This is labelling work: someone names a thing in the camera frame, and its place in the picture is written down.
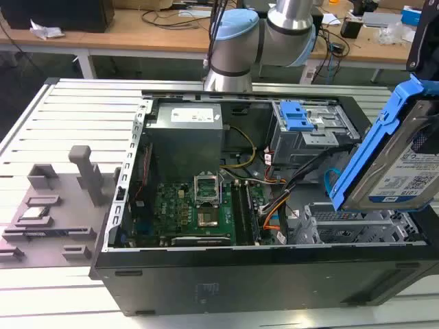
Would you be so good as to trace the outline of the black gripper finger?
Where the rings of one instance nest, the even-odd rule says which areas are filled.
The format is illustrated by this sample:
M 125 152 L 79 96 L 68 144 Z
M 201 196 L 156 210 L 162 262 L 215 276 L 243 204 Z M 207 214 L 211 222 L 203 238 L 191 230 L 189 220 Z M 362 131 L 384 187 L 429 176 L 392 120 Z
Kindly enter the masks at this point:
M 438 102 L 432 104 L 433 109 L 428 112 L 427 122 L 416 138 L 417 154 L 438 155 Z

